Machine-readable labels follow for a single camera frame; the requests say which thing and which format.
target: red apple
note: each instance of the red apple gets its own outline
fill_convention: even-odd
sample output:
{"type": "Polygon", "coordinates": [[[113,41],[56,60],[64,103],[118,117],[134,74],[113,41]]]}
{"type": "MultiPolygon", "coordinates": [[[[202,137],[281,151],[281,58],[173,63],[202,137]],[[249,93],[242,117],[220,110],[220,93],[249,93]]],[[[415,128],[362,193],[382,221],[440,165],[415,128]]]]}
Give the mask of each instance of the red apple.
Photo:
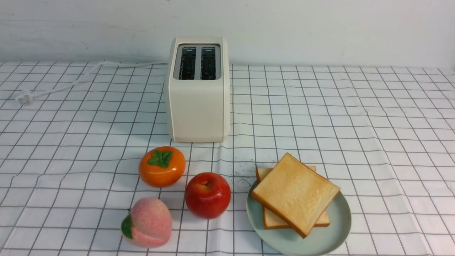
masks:
{"type": "Polygon", "coordinates": [[[219,217],[231,202],[231,187],[216,173],[199,173],[188,182],[185,202],[195,216],[204,219],[219,217]]]}

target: white cord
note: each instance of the white cord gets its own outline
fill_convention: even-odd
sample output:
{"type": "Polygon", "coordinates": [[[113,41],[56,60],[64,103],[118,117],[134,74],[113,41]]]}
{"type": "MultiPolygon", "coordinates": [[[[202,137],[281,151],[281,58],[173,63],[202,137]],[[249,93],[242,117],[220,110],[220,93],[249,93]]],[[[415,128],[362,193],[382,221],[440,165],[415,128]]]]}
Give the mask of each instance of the white cord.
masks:
{"type": "Polygon", "coordinates": [[[140,63],[140,64],[122,64],[122,63],[102,61],[102,62],[99,62],[98,64],[96,64],[87,73],[85,73],[83,76],[81,76],[76,81],[70,83],[69,85],[62,86],[60,88],[55,88],[55,89],[49,90],[49,91],[44,91],[44,92],[30,92],[30,91],[25,90],[19,96],[16,97],[16,101],[20,105],[24,105],[24,104],[30,105],[34,98],[38,98],[38,97],[41,97],[46,94],[51,94],[53,92],[63,91],[68,88],[71,88],[72,86],[75,86],[77,83],[80,83],[86,76],[90,75],[96,68],[103,66],[103,65],[112,65],[114,67],[145,67],[145,66],[151,66],[151,65],[157,65],[157,64],[166,64],[166,63],[161,62],[161,61],[154,61],[154,62],[140,63]]]}

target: toasted bread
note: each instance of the toasted bread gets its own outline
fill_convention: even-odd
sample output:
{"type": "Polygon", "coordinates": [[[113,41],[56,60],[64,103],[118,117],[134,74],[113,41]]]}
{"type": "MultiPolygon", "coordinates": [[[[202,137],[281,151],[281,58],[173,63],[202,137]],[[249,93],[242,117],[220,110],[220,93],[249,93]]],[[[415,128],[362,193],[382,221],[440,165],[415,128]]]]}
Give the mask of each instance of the toasted bread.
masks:
{"type": "Polygon", "coordinates": [[[286,153],[251,196],[305,238],[339,191],[340,187],[286,153]]]}
{"type": "MultiPolygon", "coordinates": [[[[309,168],[313,172],[316,172],[315,166],[309,166],[309,168]]],[[[263,180],[272,170],[273,168],[256,168],[256,179],[258,180],[258,183],[261,182],[261,180],[263,180]]],[[[285,221],[280,219],[280,217],[278,217],[276,214],[274,214],[264,206],[262,207],[262,211],[264,218],[264,229],[290,228],[290,226],[285,221]]],[[[327,227],[329,225],[330,225],[329,215],[327,214],[327,211],[324,210],[321,216],[319,216],[314,226],[327,227]]]]}

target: green leaf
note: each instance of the green leaf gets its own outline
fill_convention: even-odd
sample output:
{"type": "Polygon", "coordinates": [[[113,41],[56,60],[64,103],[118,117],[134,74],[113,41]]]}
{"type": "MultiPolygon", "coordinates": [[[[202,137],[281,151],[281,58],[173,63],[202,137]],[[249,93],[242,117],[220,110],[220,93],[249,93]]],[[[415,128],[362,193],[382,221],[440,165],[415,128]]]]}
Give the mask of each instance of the green leaf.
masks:
{"type": "Polygon", "coordinates": [[[166,151],[163,153],[163,160],[164,161],[170,161],[172,156],[172,151],[166,151]]]}
{"type": "Polygon", "coordinates": [[[131,215],[128,214],[128,216],[121,222],[121,231],[129,239],[133,239],[133,234],[131,232],[132,225],[133,222],[131,221],[131,215]]]}
{"type": "Polygon", "coordinates": [[[167,168],[171,164],[172,151],[162,152],[160,150],[153,151],[152,158],[147,160],[149,165],[158,165],[161,168],[167,168]]]}
{"type": "Polygon", "coordinates": [[[152,157],[156,158],[156,159],[162,159],[163,158],[163,152],[161,150],[156,150],[156,151],[153,152],[152,157]]]}
{"type": "Polygon", "coordinates": [[[154,159],[154,158],[150,158],[150,159],[147,161],[147,164],[150,164],[150,165],[158,165],[159,163],[160,163],[160,160],[154,159]]]}
{"type": "Polygon", "coordinates": [[[169,167],[169,162],[161,162],[158,164],[158,166],[161,168],[167,168],[167,167],[169,167]]]}

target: plate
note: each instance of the plate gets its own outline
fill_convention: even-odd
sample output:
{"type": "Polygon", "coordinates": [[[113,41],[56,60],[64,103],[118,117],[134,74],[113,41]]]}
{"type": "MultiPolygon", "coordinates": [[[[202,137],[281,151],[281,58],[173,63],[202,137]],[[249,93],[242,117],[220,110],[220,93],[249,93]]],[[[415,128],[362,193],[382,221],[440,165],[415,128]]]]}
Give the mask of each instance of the plate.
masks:
{"type": "Polygon", "coordinates": [[[257,185],[258,182],[255,181],[248,192],[247,214],[256,233],[271,248],[288,256],[321,256],[336,250],[348,237],[351,230],[351,210],[341,192],[327,207],[330,225],[314,227],[303,239],[291,228],[264,229],[262,205],[251,196],[257,185]]]}

